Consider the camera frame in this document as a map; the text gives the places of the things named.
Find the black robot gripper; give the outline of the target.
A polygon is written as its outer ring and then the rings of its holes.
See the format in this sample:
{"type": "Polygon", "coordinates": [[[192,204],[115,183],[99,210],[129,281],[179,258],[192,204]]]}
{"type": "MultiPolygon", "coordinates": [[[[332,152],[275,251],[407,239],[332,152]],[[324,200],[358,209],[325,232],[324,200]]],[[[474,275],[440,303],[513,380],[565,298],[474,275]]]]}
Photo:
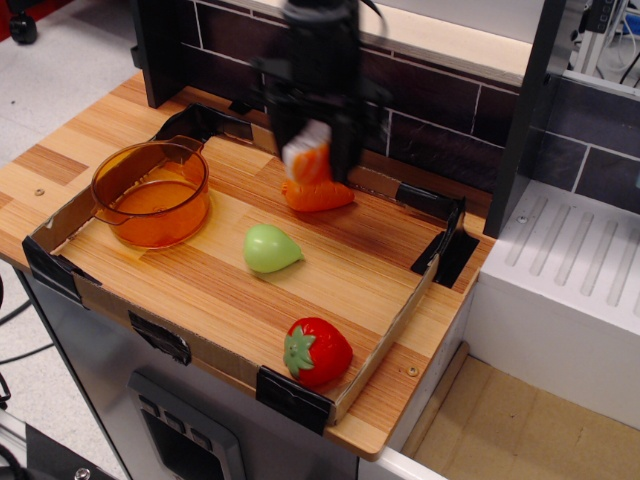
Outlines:
{"type": "Polygon", "coordinates": [[[284,50],[257,57],[264,76],[258,88],[278,153],[309,120],[331,129],[332,178],[346,183],[358,164],[362,142],[381,134],[390,92],[362,71],[358,14],[286,14],[284,50]]]}

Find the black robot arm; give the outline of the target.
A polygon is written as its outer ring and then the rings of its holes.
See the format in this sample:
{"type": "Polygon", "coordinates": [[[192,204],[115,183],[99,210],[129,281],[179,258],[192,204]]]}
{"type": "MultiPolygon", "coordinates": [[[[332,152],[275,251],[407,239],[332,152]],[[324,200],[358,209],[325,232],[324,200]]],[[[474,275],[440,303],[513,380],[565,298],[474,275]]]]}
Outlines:
{"type": "Polygon", "coordinates": [[[329,128],[329,164],[334,181],[345,183],[360,162],[363,144],[380,132],[387,89],[361,69],[358,1],[287,1],[283,58],[255,58],[264,77],[264,102],[280,153],[315,120],[329,128]]]}

